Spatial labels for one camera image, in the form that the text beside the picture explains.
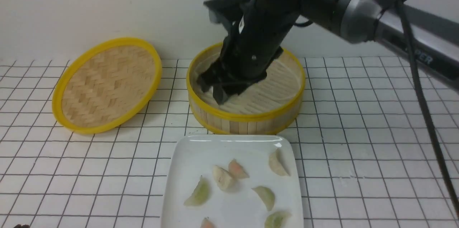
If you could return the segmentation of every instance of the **woven bamboo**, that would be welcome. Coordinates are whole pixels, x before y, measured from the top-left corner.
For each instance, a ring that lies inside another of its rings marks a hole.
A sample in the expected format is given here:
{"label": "woven bamboo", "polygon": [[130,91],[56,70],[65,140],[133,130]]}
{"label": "woven bamboo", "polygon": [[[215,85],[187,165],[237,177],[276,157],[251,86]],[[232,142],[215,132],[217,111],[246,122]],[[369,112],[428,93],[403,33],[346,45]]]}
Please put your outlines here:
{"label": "woven bamboo", "polygon": [[216,60],[221,45],[212,46],[191,63],[187,84],[195,118],[213,133],[274,134],[288,127],[300,110],[305,74],[298,60],[284,52],[267,69],[267,78],[239,96],[218,105],[212,93],[196,83],[200,73]]}
{"label": "woven bamboo", "polygon": [[112,122],[138,105],[155,77],[151,54],[138,46],[117,46],[86,61],[67,83],[62,112],[79,127]]}

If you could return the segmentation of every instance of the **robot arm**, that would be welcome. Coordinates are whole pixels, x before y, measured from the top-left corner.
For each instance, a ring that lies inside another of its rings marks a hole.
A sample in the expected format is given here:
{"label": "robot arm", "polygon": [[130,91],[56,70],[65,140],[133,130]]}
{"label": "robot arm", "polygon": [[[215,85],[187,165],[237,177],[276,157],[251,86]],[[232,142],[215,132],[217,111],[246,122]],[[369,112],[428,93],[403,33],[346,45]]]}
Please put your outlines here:
{"label": "robot arm", "polygon": [[[280,44],[302,15],[349,43],[374,41],[408,58],[394,0],[210,0],[210,19],[228,31],[220,57],[198,78],[219,104],[266,77]],[[459,89],[459,24],[404,6],[419,66]]]}

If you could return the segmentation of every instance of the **black cable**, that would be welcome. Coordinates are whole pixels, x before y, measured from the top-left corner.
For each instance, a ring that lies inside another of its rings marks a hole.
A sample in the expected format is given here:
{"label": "black cable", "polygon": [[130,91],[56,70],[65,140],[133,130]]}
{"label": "black cable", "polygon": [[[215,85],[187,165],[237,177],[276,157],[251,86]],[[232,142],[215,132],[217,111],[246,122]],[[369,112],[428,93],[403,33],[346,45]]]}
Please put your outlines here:
{"label": "black cable", "polygon": [[456,211],[456,215],[459,217],[459,200],[456,192],[454,191],[454,186],[451,182],[451,177],[448,173],[448,167],[446,166],[445,158],[443,157],[440,143],[438,142],[438,137],[435,132],[435,126],[432,121],[432,116],[430,114],[426,98],[424,97],[424,93],[422,91],[422,86],[418,73],[418,63],[415,57],[415,49],[413,45],[415,39],[413,37],[413,30],[411,29],[411,25],[408,22],[408,18],[405,13],[403,5],[405,1],[406,0],[395,0],[395,9],[398,15],[400,16],[400,20],[402,21],[403,33],[407,45],[408,56],[410,58],[410,69],[411,75],[413,76],[413,84],[415,86],[416,96],[418,97],[419,107],[421,108],[422,116],[424,118],[424,121],[426,122],[427,131],[432,142],[433,151],[435,153],[438,166],[440,167],[441,175],[443,176],[443,181],[445,182],[446,189],[449,192],[449,196],[453,203],[454,210]]}
{"label": "black cable", "polygon": [[314,24],[314,22],[311,21],[311,20],[308,20],[308,21],[306,21],[304,23],[295,23],[293,25],[296,26],[296,27],[308,27],[308,26],[310,26],[312,24]]}

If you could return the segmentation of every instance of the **bamboo steamer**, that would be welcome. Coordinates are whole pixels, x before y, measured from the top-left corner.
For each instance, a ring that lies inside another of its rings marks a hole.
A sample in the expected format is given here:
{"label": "bamboo steamer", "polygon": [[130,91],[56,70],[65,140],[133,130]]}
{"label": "bamboo steamer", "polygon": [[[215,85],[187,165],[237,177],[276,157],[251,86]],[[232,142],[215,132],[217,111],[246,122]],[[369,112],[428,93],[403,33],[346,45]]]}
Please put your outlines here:
{"label": "bamboo steamer", "polygon": [[297,117],[305,86],[298,59],[284,51],[267,69],[265,80],[218,105],[212,93],[202,92],[197,78],[219,56],[222,43],[213,45],[191,62],[186,76],[190,108],[197,121],[216,134],[277,134]]}

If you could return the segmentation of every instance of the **white dumpling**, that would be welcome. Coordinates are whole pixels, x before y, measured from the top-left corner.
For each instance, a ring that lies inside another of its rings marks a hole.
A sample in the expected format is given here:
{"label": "white dumpling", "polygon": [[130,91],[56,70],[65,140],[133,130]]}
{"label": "white dumpling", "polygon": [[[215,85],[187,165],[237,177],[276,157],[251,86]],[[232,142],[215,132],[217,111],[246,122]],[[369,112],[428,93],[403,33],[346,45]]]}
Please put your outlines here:
{"label": "white dumpling", "polygon": [[279,153],[280,150],[277,148],[273,153],[269,155],[269,168],[279,176],[290,176],[279,161]]}
{"label": "white dumpling", "polygon": [[236,182],[231,174],[219,166],[213,166],[212,175],[217,186],[227,192]]}

